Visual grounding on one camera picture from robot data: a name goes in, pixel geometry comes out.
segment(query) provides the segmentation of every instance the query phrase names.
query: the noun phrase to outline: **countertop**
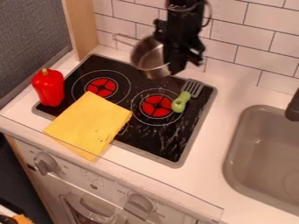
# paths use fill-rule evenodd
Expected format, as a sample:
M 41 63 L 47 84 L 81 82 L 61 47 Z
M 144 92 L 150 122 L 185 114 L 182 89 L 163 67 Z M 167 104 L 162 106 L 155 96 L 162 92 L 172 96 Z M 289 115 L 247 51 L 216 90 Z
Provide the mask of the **countertop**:
M 117 60 L 128 61 L 129 59 L 128 53 L 103 46 L 97 46 L 94 53 Z M 52 69 L 60 70 L 67 75 L 78 64 L 79 62 L 70 52 Z M 50 121 L 31 112 L 31 108 L 38 101 L 38 96 L 31 86 L 1 110 L 0 130 L 41 148 L 44 146 L 49 151 L 56 151 L 58 154 L 64 155 L 65 158 L 78 161 L 95 171 L 109 172 L 136 187 L 164 194 L 165 198 L 174 202 L 180 201 L 182 207 L 192 209 L 194 212 L 197 209 L 206 209 L 207 213 L 217 213 L 217 208 L 213 210 L 212 207 L 205 206 L 205 202 L 201 204 L 197 198 L 207 201 L 216 207 L 223 208 L 221 220 L 225 223 L 299 223 L 299 217 L 234 191 L 222 174 L 222 164 L 241 112 L 257 104 L 285 109 L 291 95 L 250 86 L 248 83 L 251 78 L 243 74 L 228 79 L 219 74 L 185 70 L 178 76 L 200 80 L 218 89 L 217 96 L 191 152 L 185 164 L 178 169 L 172 169 L 113 145 L 110 145 L 103 155 L 104 159 L 99 159 L 96 163 L 89 163 L 78 157 L 41 133 Z M 188 198 L 189 202 L 185 203 L 187 200 L 181 199 L 180 196 Z

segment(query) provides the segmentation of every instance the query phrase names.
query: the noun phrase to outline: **wooden panel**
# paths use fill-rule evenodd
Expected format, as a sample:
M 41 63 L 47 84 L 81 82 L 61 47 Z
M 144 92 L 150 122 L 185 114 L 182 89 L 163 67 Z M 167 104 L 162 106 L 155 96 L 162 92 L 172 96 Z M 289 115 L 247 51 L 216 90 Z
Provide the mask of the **wooden panel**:
M 66 23 L 77 60 L 84 59 L 97 45 L 92 0 L 62 0 Z
M 7 135 L 4 135 L 4 136 L 5 136 L 6 140 L 7 140 L 7 142 L 10 144 L 10 147 L 12 148 L 14 154 L 16 155 L 17 160 L 18 160 L 18 162 L 21 164 L 21 166 L 22 166 L 24 172 L 26 173 L 28 179 L 29 179 L 30 182 L 32 183 L 32 185 L 33 185 L 33 187 L 34 187 L 36 193 L 38 194 L 38 197 L 39 197 L 40 200 L 42 201 L 42 203 L 43 203 L 43 205 L 44 205 L 44 207 L 45 207 L 45 210 L 49 213 L 49 215 L 50 215 L 52 221 L 53 221 L 54 223 L 57 223 L 57 221 L 55 221 L 54 216 L 51 214 L 51 210 L 50 210 L 49 206 L 46 204 L 46 202 L 45 202 L 45 200 L 44 200 L 44 198 L 43 198 L 43 194 L 41 193 L 41 190 L 39 190 L 38 183 L 35 181 L 34 177 L 30 174 L 30 171 L 29 171 L 28 168 L 27 168 L 27 164 L 26 164 L 26 162 L 24 161 L 24 159 L 23 159 L 23 157 L 22 157 L 22 155 L 21 155 L 21 152 L 20 152 L 19 148 L 17 147 L 17 144 L 16 144 L 14 138 L 11 137 L 11 136 L 7 136 Z

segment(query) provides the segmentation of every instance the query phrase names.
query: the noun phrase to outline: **white tile wall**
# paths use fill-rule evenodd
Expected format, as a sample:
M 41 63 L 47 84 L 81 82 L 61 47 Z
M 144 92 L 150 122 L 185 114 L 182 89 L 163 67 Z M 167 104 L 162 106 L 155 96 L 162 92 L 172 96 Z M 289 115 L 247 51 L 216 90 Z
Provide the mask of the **white tile wall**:
M 137 38 L 138 39 L 142 39 L 144 37 L 147 37 L 149 35 L 151 35 L 154 30 L 155 30 L 155 27 L 153 26 L 149 26 L 149 25 L 146 25 L 146 24 L 137 24 L 136 25 L 136 29 L 137 29 Z
M 299 12 L 265 5 L 249 4 L 245 24 L 299 35 Z
M 282 7 L 284 0 L 241 0 L 243 2 L 249 2 L 249 3 L 256 3 L 256 4 L 267 4 L 267 5 L 273 5 Z
M 299 58 L 299 37 L 277 32 L 270 50 Z
M 116 48 L 113 34 L 105 31 L 97 31 L 100 45 Z
M 115 17 L 106 17 L 95 14 L 96 28 L 100 31 L 121 33 L 134 37 L 136 35 L 136 25 L 132 22 L 121 20 Z
M 276 73 L 263 72 L 259 86 L 293 95 L 299 87 L 299 80 Z
M 212 39 L 250 46 L 261 50 L 268 50 L 271 44 L 273 31 L 265 31 L 241 24 L 231 24 L 222 21 L 214 21 L 212 25 Z
M 136 0 L 137 4 L 145 4 L 152 7 L 157 7 L 164 9 L 165 1 L 164 0 Z
M 218 60 L 226 60 L 233 62 L 233 59 L 237 52 L 236 45 L 230 45 L 208 38 L 203 38 L 202 40 L 206 47 L 205 56 Z
M 167 18 L 164 0 L 93 1 L 100 44 L 123 51 L 154 31 L 155 18 Z M 212 22 L 199 33 L 207 60 L 188 68 L 293 94 L 299 87 L 299 0 L 209 2 Z
M 241 46 L 236 57 L 238 64 L 289 76 L 294 75 L 298 62 L 299 59 Z
M 242 3 L 234 0 L 209 0 L 212 5 L 212 17 L 242 24 L 247 8 L 247 3 Z
M 299 11 L 299 1 L 298 0 L 287 0 L 284 8 L 298 10 Z
M 94 0 L 94 12 L 112 16 L 112 2 L 107 0 Z
M 207 73 L 222 76 L 224 79 L 234 79 L 255 86 L 261 75 L 261 70 L 246 66 L 239 66 L 216 59 L 207 59 Z
M 121 0 L 113 0 L 114 12 L 117 18 L 152 25 L 158 18 L 158 9 L 135 3 L 125 3 Z

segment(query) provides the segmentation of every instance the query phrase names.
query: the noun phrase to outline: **oven knob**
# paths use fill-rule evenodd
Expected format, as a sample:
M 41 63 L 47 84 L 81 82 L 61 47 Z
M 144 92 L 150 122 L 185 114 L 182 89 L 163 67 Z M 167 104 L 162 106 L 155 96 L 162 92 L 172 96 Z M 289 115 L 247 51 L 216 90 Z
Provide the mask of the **oven knob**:
M 147 220 L 150 213 L 153 212 L 154 206 L 149 199 L 133 193 L 129 196 L 124 209 L 142 220 Z
M 39 152 L 34 158 L 34 164 L 38 167 L 41 175 L 45 176 L 48 172 L 58 172 L 60 167 L 56 160 L 49 154 Z

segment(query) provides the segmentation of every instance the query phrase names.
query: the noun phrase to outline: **faucet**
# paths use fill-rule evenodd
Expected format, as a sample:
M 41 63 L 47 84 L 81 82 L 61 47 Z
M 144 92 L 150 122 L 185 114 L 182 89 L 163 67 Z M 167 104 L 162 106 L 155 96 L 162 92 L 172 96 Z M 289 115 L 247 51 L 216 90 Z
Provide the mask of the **faucet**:
M 299 88 L 287 106 L 284 115 L 292 122 L 299 122 Z

